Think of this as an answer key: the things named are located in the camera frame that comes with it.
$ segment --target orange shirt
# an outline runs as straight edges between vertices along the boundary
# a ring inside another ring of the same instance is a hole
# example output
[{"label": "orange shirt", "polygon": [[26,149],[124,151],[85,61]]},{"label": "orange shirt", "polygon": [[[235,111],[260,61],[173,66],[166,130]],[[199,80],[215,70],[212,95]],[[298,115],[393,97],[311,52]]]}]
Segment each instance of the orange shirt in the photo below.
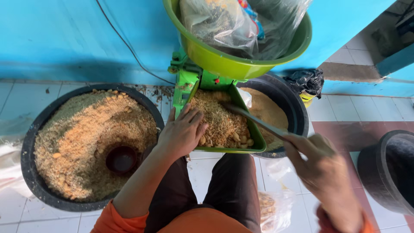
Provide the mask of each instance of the orange shirt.
[{"label": "orange shirt", "polygon": [[[317,211],[321,233],[337,233],[321,207]],[[136,218],[122,218],[113,207],[112,201],[102,211],[91,233],[143,233],[148,214]],[[251,233],[245,226],[224,213],[210,208],[189,210],[176,217],[160,233]],[[373,233],[374,229],[364,214],[360,233]]]}]

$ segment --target dark brown pants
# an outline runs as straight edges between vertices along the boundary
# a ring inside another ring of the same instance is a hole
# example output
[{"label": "dark brown pants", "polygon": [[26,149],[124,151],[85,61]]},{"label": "dark brown pants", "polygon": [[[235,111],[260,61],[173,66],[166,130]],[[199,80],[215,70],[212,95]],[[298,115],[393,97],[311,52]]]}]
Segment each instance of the dark brown pants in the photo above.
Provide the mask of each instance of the dark brown pants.
[{"label": "dark brown pants", "polygon": [[145,233],[155,233],[178,215],[195,208],[219,210],[260,233],[260,206],[256,167],[249,154],[225,154],[214,166],[203,204],[197,204],[185,157],[179,158],[163,177],[151,205]]}]

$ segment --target black plastic tub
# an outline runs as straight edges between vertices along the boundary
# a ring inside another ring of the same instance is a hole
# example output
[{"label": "black plastic tub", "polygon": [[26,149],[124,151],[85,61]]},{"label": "black plastic tub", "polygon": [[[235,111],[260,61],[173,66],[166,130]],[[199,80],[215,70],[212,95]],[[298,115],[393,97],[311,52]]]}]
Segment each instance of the black plastic tub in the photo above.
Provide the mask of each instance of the black plastic tub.
[{"label": "black plastic tub", "polygon": [[[245,83],[237,83],[236,87],[249,87],[267,95],[285,112],[289,123],[288,131],[308,136],[309,118],[306,107],[299,94],[293,91],[283,78],[273,73],[267,73]],[[262,158],[286,157],[284,147],[268,152],[254,153],[254,155]]]},{"label": "black plastic tub", "polygon": [[72,92],[69,92],[62,97],[55,100],[49,106],[47,106],[34,120],[33,124],[30,126],[29,131],[26,133],[26,137],[23,142],[22,155],[21,155],[21,165],[23,178],[26,181],[27,186],[33,192],[33,194],[39,198],[44,203],[53,206],[55,208],[65,210],[65,211],[93,211],[104,208],[110,199],[114,198],[117,193],[113,193],[105,197],[104,199],[96,202],[76,202],[66,199],[64,197],[58,196],[52,192],[46,185],[43,178],[37,172],[35,164],[35,155],[34,155],[34,142],[38,130],[40,130],[44,124],[53,116],[56,110],[68,101],[70,98],[92,92],[93,89],[97,90],[118,90],[119,92],[127,93],[131,98],[136,100],[139,104],[144,106],[154,117],[157,127],[160,129],[157,132],[157,140],[160,134],[160,131],[164,128],[164,121],[162,119],[161,113],[158,111],[156,106],[143,94],[137,90],[121,85],[115,84],[99,84],[92,85],[88,87],[82,87],[76,89]]},{"label": "black plastic tub", "polygon": [[386,133],[361,151],[357,167],[364,187],[380,205],[414,216],[414,133]]}]

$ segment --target orange sleeve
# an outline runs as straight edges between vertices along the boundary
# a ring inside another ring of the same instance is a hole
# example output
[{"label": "orange sleeve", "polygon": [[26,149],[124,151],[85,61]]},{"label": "orange sleeve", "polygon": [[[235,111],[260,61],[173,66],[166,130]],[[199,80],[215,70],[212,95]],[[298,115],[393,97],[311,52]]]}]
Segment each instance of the orange sleeve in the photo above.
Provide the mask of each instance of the orange sleeve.
[{"label": "orange sleeve", "polygon": [[147,217],[148,213],[136,218],[122,218],[111,200],[103,209],[91,233],[144,233]]},{"label": "orange sleeve", "polygon": [[[359,233],[374,233],[374,227],[372,226],[371,222],[368,220],[366,213],[363,212],[362,214],[363,214],[363,225]],[[319,225],[320,225],[319,233],[340,233],[332,225],[332,222],[329,219],[328,214],[322,208],[322,205],[319,206],[318,210],[316,211],[316,215],[319,218]]]}]

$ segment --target black plastic bag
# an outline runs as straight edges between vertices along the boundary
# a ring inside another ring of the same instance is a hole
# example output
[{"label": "black plastic bag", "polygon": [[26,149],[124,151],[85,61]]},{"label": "black plastic bag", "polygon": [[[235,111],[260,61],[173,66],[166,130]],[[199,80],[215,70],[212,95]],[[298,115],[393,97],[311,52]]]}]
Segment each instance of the black plastic bag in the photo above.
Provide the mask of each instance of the black plastic bag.
[{"label": "black plastic bag", "polygon": [[305,90],[310,95],[321,98],[324,83],[323,70],[300,70],[291,76],[283,77],[299,94]]}]

